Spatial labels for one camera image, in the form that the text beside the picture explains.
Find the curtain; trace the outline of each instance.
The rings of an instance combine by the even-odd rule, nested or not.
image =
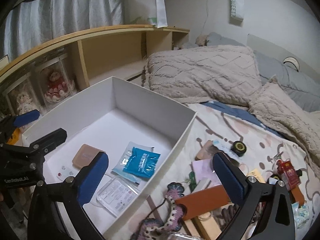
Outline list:
[[[89,28],[124,24],[123,0],[27,0],[0,27],[0,57],[12,61],[51,39]]]

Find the blue packet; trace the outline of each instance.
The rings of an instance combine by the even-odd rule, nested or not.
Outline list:
[[[126,164],[128,163],[131,155],[132,155],[132,149],[134,147],[138,147],[139,149],[143,149],[149,152],[153,152],[153,147],[147,147],[147,146],[143,146],[143,145],[139,145],[136,144],[134,142],[129,142],[128,146],[126,147],[123,155],[121,156],[118,164],[112,169],[113,172],[119,174],[120,176],[122,176],[123,178],[133,182],[133,183],[137,183],[140,184],[142,179],[138,178],[137,176],[134,176],[133,174],[129,174],[127,172],[124,172],[124,167],[126,166]]]
[[[132,149],[130,156],[123,171],[144,178],[151,178],[155,173],[155,168],[160,154],[148,152],[136,147]]]

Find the fluffy blanket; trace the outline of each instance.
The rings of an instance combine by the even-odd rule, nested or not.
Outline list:
[[[249,112],[261,122],[307,152],[308,162],[320,178],[320,111],[303,111],[281,89],[275,77],[252,97],[249,105]]]
[[[180,103],[216,99],[241,106],[248,106],[262,86],[252,49],[232,45],[154,53],[143,81],[144,87]]]

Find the wooden shelf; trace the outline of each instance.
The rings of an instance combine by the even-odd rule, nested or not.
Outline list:
[[[128,80],[142,73],[143,67],[146,64],[146,60],[142,59],[136,62],[125,64],[121,67],[117,67],[106,71],[100,75],[92,77],[89,79],[90,86],[98,83],[106,78],[115,76],[124,80]]]
[[[0,64],[0,85],[8,77],[14,80],[21,69],[32,73],[35,61],[60,48],[68,54],[65,68],[78,91],[111,76],[132,79],[142,74],[147,57],[172,50],[188,40],[188,33],[186,29],[151,25],[114,25],[70,33],[30,49],[9,64]],[[141,85],[141,77],[132,82]]]

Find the white cardboard box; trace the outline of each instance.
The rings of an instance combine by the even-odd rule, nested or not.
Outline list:
[[[130,141],[154,147],[154,152],[161,154],[155,174],[139,185],[140,195],[119,217],[98,207],[95,200],[97,191],[111,179],[108,175],[101,180],[91,202],[84,205],[97,229],[109,238],[128,221],[166,174],[182,150],[195,116],[193,110],[178,102],[110,77],[51,110],[23,134],[23,141],[27,146],[58,128],[67,131],[67,141],[45,156],[43,173],[48,184],[60,182],[56,175],[63,165],[78,173],[72,159],[83,144],[108,154],[107,173],[117,164]],[[79,239],[63,204],[59,204],[59,208],[71,237]]]

